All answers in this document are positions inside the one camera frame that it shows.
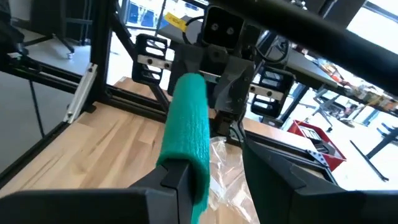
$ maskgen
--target green foam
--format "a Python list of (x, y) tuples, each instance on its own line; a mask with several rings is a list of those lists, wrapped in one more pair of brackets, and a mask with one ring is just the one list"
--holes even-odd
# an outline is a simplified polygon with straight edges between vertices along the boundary
[(178, 79), (167, 116), (162, 150), (157, 164), (166, 159), (188, 159), (196, 177), (192, 223), (206, 210), (210, 184), (210, 128), (206, 83), (196, 73)]

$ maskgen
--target plastic bag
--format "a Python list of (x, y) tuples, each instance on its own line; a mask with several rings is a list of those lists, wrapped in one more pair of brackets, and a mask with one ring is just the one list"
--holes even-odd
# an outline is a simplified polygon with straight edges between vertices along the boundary
[(225, 204), (249, 223), (259, 223), (244, 175), (242, 150), (225, 142), (224, 137), (210, 141), (209, 206), (217, 211)]

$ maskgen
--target chair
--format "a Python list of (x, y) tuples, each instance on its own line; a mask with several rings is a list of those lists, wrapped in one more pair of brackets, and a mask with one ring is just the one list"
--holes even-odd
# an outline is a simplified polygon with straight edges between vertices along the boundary
[(327, 98), (327, 97), (325, 97), (325, 94), (327, 92), (328, 92), (328, 90), (323, 87), (321, 87), (318, 90), (318, 93), (315, 95), (315, 97), (313, 99), (317, 103), (319, 103), (319, 107), (315, 109), (315, 111), (311, 114), (311, 116), (309, 118), (306, 119), (306, 121), (308, 121), (308, 119), (310, 119), (317, 113), (320, 113), (323, 116), (323, 118), (330, 124), (330, 127), (327, 129), (327, 131), (330, 132), (333, 130), (333, 125), (328, 118), (329, 115), (327, 114), (327, 112), (344, 111), (346, 109), (346, 107), (344, 105), (336, 102), (337, 98), (339, 98), (340, 95), (336, 95), (333, 98)]

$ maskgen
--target wooden table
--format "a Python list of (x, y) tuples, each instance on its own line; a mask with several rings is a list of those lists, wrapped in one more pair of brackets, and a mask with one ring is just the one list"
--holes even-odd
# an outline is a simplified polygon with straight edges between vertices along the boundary
[[(149, 88), (125, 78), (118, 87), (153, 97)], [(164, 124), (96, 103), (83, 113), (0, 190), (0, 197), (26, 189), (125, 188), (154, 167)], [(310, 141), (291, 133), (244, 120), (247, 130), (309, 149)], [(201, 223), (246, 223), (226, 206), (208, 209)]]

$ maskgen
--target desk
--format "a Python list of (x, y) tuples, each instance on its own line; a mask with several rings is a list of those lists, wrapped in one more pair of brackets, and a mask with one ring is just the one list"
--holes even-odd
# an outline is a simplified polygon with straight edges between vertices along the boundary
[[(116, 86), (149, 94), (148, 86), (124, 78)], [(164, 124), (101, 103), (83, 113), (1, 190), (125, 188), (149, 173), (158, 158)], [(247, 130), (310, 149), (308, 139), (245, 119)], [(246, 223), (226, 206), (208, 210), (201, 223)]]

